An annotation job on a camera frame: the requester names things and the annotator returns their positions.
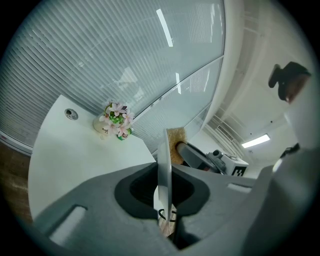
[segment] ceiling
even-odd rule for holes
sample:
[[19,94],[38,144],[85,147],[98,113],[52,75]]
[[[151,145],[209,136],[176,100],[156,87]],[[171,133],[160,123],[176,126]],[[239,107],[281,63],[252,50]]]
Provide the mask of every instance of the ceiling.
[[[243,19],[236,71],[208,126],[215,131],[219,125],[224,127],[234,138],[233,145],[240,149],[238,155],[250,164],[266,166],[297,143],[284,117],[288,103],[279,99],[278,85],[273,89],[268,86],[273,67],[279,64],[283,68],[291,61],[311,73],[314,67],[297,26],[277,7],[266,1],[244,0]],[[264,134],[269,135],[269,141],[247,149],[240,146]]]

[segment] pink flower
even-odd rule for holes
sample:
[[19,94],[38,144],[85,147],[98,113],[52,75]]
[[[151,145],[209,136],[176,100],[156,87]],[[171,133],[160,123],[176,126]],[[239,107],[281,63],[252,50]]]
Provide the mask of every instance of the pink flower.
[[117,134],[119,132],[119,123],[114,123],[111,120],[107,122],[107,125],[103,129],[108,130],[108,134]]
[[126,111],[122,109],[123,107],[124,105],[122,104],[112,103],[112,107],[110,108],[110,110],[113,111],[114,115],[117,117],[120,115],[120,113],[126,113]]
[[110,119],[109,119],[109,115],[108,115],[108,117],[106,117],[105,115],[102,115],[102,116],[100,116],[99,117],[99,121],[100,122],[108,122]]
[[110,115],[110,112],[111,112],[111,107],[108,106],[108,107],[106,108],[106,110],[105,110],[105,113],[108,114],[108,115]]
[[129,125],[122,124],[119,127],[118,137],[121,137],[123,134],[128,135],[129,134],[129,132],[128,132],[129,127],[130,127]]
[[131,113],[130,110],[127,110],[126,113],[122,114],[123,118],[124,118],[124,124],[128,125],[131,124],[134,120],[135,114]]

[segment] white wall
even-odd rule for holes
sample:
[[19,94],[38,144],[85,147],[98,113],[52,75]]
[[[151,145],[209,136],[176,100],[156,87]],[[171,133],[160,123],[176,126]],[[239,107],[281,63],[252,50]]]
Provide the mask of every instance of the white wall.
[[244,36],[244,3],[243,0],[224,1],[225,42],[224,57],[215,93],[202,128],[217,112],[226,96],[239,61]]
[[199,131],[194,137],[192,137],[192,139],[189,140],[189,143],[196,146],[205,154],[215,150],[220,150],[223,153],[225,152],[217,142],[203,130]]
[[244,172],[243,177],[256,179],[258,178],[261,170],[264,167],[273,166],[274,164],[275,164],[274,162],[265,163],[265,164],[249,164],[249,166],[246,168]]

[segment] white desk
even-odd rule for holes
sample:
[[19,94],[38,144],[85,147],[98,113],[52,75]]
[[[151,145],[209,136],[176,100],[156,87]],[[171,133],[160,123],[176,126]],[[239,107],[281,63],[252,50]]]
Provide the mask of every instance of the white desk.
[[[65,109],[75,110],[78,120],[68,119]],[[62,95],[45,117],[29,166],[28,197],[33,219],[90,178],[155,162],[142,139],[133,135],[123,141],[115,135],[105,137],[94,130],[94,118]]]

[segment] white vase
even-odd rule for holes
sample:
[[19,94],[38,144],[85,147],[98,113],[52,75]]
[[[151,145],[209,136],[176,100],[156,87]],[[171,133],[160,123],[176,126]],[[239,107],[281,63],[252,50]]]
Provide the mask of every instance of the white vase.
[[100,122],[99,121],[99,118],[101,116],[103,116],[104,113],[101,113],[100,115],[98,115],[94,120],[93,120],[93,128],[98,132],[98,133],[101,133],[103,135],[109,135],[109,131],[108,130],[105,130],[104,127],[107,125],[106,122],[102,121]]

